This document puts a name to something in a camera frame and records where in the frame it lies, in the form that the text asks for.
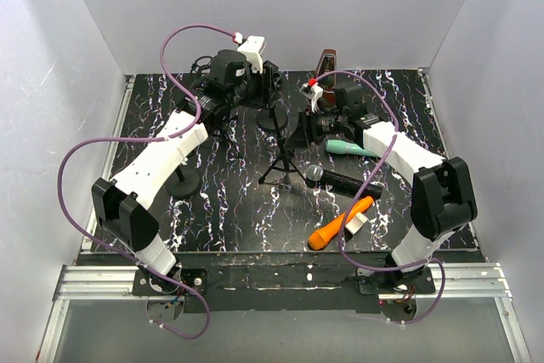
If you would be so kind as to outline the short round-base mic stand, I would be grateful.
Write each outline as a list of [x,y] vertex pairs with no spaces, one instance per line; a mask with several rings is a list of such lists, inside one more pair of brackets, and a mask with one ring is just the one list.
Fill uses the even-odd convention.
[[164,187],[174,199],[187,199],[200,190],[201,174],[193,167],[180,165],[168,177]]

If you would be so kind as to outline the green microphone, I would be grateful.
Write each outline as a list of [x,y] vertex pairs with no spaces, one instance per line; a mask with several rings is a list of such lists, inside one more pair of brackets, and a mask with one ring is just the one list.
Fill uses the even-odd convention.
[[353,155],[365,157],[377,157],[370,150],[361,148],[357,144],[349,143],[340,139],[329,139],[326,141],[326,151],[333,155]]

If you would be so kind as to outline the small white blue box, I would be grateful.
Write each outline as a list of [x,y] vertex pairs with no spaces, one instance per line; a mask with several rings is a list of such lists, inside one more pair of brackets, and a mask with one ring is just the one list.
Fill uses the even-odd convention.
[[356,235],[368,221],[368,218],[363,213],[356,213],[346,224],[345,230],[350,235]]

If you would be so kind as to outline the orange microphone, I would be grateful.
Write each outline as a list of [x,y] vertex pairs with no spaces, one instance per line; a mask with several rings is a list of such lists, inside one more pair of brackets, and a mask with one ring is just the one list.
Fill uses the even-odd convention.
[[[366,211],[371,208],[373,204],[374,199],[370,196],[366,196],[363,199],[360,199],[351,209],[348,217],[346,218],[346,223],[356,213],[363,213],[366,215]],[[320,251],[326,248],[328,244],[332,241],[332,239],[335,238],[339,233],[344,216],[345,213],[341,213],[330,223],[314,231],[308,238],[309,247],[315,251]]]

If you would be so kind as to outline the aluminium rail frame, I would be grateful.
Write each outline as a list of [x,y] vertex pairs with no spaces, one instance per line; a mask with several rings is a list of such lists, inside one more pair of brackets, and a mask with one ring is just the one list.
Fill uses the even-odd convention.
[[[349,200],[272,171],[273,136],[255,111],[239,109],[225,140],[209,139],[192,160],[203,178],[185,201],[160,194],[153,210],[179,256],[193,252],[312,252],[313,230]],[[254,309],[174,314],[158,300],[122,296],[111,284],[61,273],[41,362],[526,362],[529,355],[502,268],[484,260],[471,228],[438,252],[434,295],[411,303],[380,298],[376,314],[355,310]]]

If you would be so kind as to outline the brown metronome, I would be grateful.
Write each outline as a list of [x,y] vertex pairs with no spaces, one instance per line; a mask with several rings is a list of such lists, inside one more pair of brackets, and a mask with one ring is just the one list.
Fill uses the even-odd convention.
[[[319,77],[330,71],[337,69],[337,52],[332,48],[325,48],[322,51],[317,67],[315,69],[315,77]],[[335,95],[333,88],[336,84],[336,76],[329,75],[319,80],[320,86],[323,88],[323,94],[318,99],[318,106],[321,109],[332,107],[335,105]]]

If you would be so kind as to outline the tripod stand for green mic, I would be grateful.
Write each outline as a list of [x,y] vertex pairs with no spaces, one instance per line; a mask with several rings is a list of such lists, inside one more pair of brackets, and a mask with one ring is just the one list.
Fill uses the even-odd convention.
[[286,138],[283,135],[282,131],[283,129],[282,130],[276,129],[275,131],[267,132],[267,133],[272,133],[275,136],[275,142],[277,144],[278,154],[276,155],[276,158],[269,165],[269,168],[264,172],[262,176],[259,177],[258,179],[259,184],[264,184],[267,176],[272,171],[277,171],[277,172],[286,173],[286,174],[295,173],[302,180],[304,180],[303,173],[292,161],[292,159],[294,158],[294,151],[287,150],[285,148]]

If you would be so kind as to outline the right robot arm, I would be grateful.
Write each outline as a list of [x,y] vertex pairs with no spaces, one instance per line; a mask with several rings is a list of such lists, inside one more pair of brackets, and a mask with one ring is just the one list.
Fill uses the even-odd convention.
[[324,110],[318,106],[323,90],[315,79],[307,81],[300,92],[310,107],[299,113],[287,149],[306,148],[327,135],[342,134],[377,155],[410,184],[411,227],[389,255],[384,272],[391,291],[407,291],[416,281],[414,270],[478,215],[467,163],[424,149],[393,122],[369,112],[363,90],[354,82],[337,85],[333,89],[335,105]]

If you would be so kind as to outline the round-base stand for cream mic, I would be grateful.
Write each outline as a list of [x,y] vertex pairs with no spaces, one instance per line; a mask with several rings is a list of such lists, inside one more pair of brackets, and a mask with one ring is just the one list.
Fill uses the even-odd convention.
[[285,109],[276,108],[274,103],[269,102],[265,108],[258,112],[256,123],[265,132],[282,130],[288,124],[288,116]]

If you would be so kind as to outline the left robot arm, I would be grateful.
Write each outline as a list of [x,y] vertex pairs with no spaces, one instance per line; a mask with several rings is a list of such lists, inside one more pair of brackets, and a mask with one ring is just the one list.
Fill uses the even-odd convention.
[[183,174],[188,155],[228,124],[232,110],[263,109],[281,90],[277,65],[266,60],[256,70],[239,51],[219,51],[206,69],[207,74],[192,83],[190,96],[177,103],[157,140],[111,179],[99,178],[92,187],[98,225],[154,270],[151,284],[164,295],[179,289],[181,275],[150,214],[156,195],[162,188],[180,198],[198,191],[199,173]]

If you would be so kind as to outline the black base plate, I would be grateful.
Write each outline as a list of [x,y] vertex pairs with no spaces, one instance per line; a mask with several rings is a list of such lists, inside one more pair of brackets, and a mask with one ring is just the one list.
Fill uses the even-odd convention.
[[[411,303],[440,287],[436,264],[381,275],[355,267],[337,252],[187,252],[179,258],[175,279],[201,294],[213,312],[352,309],[376,314],[380,298]],[[93,290],[111,284],[122,296],[177,300],[187,314],[204,310],[188,291],[120,255],[82,255],[76,271],[76,281]]]

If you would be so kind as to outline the black silver-mesh microphone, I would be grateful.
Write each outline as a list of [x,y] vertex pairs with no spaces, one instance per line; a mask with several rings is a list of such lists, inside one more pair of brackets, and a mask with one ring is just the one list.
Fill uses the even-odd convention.
[[377,184],[368,184],[360,193],[364,182],[333,171],[324,169],[318,165],[309,166],[303,174],[304,181],[309,188],[320,188],[334,194],[354,198],[371,197],[379,200],[383,194],[383,188]]

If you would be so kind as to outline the tripod shock-mount mic stand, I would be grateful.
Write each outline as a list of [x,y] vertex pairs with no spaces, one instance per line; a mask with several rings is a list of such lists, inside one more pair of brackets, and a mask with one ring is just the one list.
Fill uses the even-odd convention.
[[208,135],[227,141],[235,150],[237,158],[242,159],[238,143],[227,134],[227,126],[236,121],[238,115],[231,116],[232,108],[227,103],[204,94],[205,77],[211,68],[212,58],[210,55],[202,55],[193,62],[190,67],[190,91],[201,105],[200,121],[205,125]]

